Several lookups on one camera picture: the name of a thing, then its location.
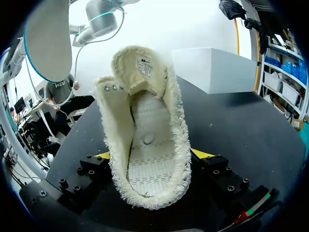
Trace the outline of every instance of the white insole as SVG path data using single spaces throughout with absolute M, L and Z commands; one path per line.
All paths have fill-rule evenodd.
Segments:
M 169 111 L 162 99 L 141 91 L 133 96 L 135 120 L 127 179 L 144 197 L 162 193 L 174 169 L 174 141 Z

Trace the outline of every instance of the white storage box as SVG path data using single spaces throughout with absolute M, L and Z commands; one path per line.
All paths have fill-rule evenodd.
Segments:
M 264 72 L 265 73 L 265 79 L 264 79 L 264 83 L 265 85 L 271 87 L 272 89 L 274 89 L 275 91 L 279 92 L 280 88 L 281 88 L 281 80 L 279 78 L 276 78 L 275 76 Z
M 289 100 L 290 103 L 295 105 L 299 93 L 295 89 L 293 89 L 291 86 L 289 86 L 287 83 L 284 82 L 283 89 L 282 89 L 282 95 L 287 100 Z
M 279 109 L 275 104 L 274 107 L 276 108 L 276 110 L 278 110 L 282 115 L 285 115 L 286 110 L 284 109 L 284 111 L 281 111 L 281 109 Z

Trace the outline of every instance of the shelf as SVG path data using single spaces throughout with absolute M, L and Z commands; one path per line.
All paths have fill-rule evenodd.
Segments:
M 271 88 L 271 87 L 265 85 L 265 83 L 262 83 L 262 85 L 265 86 L 266 88 L 270 89 L 271 91 L 273 91 L 275 94 L 277 94 L 277 95 L 278 95 L 279 97 L 281 97 L 283 100 L 285 100 L 290 106 L 293 107 L 293 109 L 295 109 L 295 111 L 296 111 L 299 115 L 301 114 L 300 109 L 298 109 L 298 108 L 296 107 L 296 105 L 293 105 L 292 103 L 290 103 L 290 101 L 287 100 L 287 99 L 282 95 L 282 93 L 280 93 L 280 92 L 278 92 L 278 91 L 275 91 L 273 88 Z
M 289 49 L 287 49 L 285 47 L 282 47 L 282 46 L 279 46 L 279 45 L 275 45 L 273 43 L 272 44 L 269 43 L 268 45 L 269 45 L 270 49 L 272 49 L 274 51 L 277 51 L 277 52 L 279 52 L 279 53 L 281 53 L 281 54 L 283 54 L 285 56 L 291 57 L 291 58 L 293 58 L 295 60 L 299 60 L 299 59 L 302 60 L 302 61 L 304 60 L 301 55 L 299 55 L 296 52 L 294 52 L 292 50 L 289 50 Z
M 283 69 L 275 66 L 275 65 L 272 65 L 272 64 L 269 64 L 267 62 L 264 62 L 265 65 L 271 67 L 272 69 L 275 69 L 285 75 L 287 75 L 288 77 L 290 77 L 292 80 L 294 80 L 295 82 L 297 82 L 302 88 L 305 88 L 306 89 L 306 85 L 304 83 L 302 83 L 300 80 L 298 80 L 296 77 L 294 77 L 292 74 L 289 74 L 287 73 L 286 71 L 284 71 Z

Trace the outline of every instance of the yellow cable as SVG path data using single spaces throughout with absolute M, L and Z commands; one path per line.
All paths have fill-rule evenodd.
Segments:
M 235 30 L 236 30 L 236 54 L 239 55 L 239 35 L 238 35 L 238 26 L 237 21 L 234 18 Z
M 257 62 L 260 62 L 260 43 L 259 43 L 259 34 L 257 31 L 255 31 L 255 37 L 256 37 L 256 51 L 257 51 Z M 254 83 L 254 89 L 253 91 L 257 91 L 257 82 L 259 79 L 259 73 L 260 73 L 260 66 L 257 65 L 256 67 L 256 74 L 255 74 L 255 83 Z

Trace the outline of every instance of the white box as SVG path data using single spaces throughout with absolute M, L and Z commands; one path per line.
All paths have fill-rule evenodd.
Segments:
M 299 93 L 287 83 L 283 82 L 282 95 L 289 100 L 290 103 L 295 105 Z
M 265 78 L 264 78 L 265 85 L 279 92 L 281 88 L 281 80 L 267 72 L 264 72 L 264 73 L 265 73 Z
M 208 94 L 252 92 L 256 61 L 214 48 L 172 50 L 176 75 Z

